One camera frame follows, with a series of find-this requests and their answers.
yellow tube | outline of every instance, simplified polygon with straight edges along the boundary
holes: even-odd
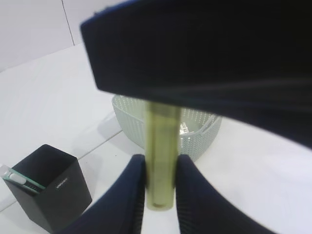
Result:
[[[173,206],[180,116],[179,107],[146,103],[147,207],[151,210]]]

light green basket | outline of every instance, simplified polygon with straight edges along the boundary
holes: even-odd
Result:
[[[112,103],[125,135],[144,148],[144,101],[115,95]],[[215,139],[222,117],[188,108],[182,108],[181,111],[181,123],[185,122],[189,130],[194,132],[180,135],[179,153],[189,155],[193,161],[196,161]]]

white table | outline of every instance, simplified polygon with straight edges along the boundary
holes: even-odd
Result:
[[[0,73],[1,163],[13,166],[50,144],[79,158],[95,202],[131,155],[143,153],[119,133],[111,98],[95,88],[82,45]],[[196,165],[231,203],[263,225],[283,234],[311,233],[310,150],[224,119]],[[0,191],[3,233],[47,233],[27,218],[2,181]],[[146,209],[142,233],[179,233],[175,209]]]
[[[96,89],[83,45],[0,73],[0,163],[43,144],[78,158],[120,132],[112,94]],[[0,211],[15,201],[0,180]]]
[[[79,160],[94,202],[137,153],[143,150],[119,133]],[[263,225],[277,233],[311,233],[310,150],[224,119],[215,141],[196,165],[231,203]],[[17,202],[0,213],[0,228],[6,234],[47,233],[28,220]],[[178,234],[175,208],[167,212],[145,209],[142,233]]]

black pen holder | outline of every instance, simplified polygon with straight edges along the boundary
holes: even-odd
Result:
[[[35,195],[4,180],[27,216],[49,233],[65,228],[92,201],[77,158],[50,145],[42,145],[13,169],[46,187]]]

white wall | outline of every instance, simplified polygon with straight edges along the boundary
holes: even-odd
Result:
[[[121,1],[0,0],[0,72],[81,43],[81,22]]]
[[[0,71],[72,45],[61,0],[0,0]]]

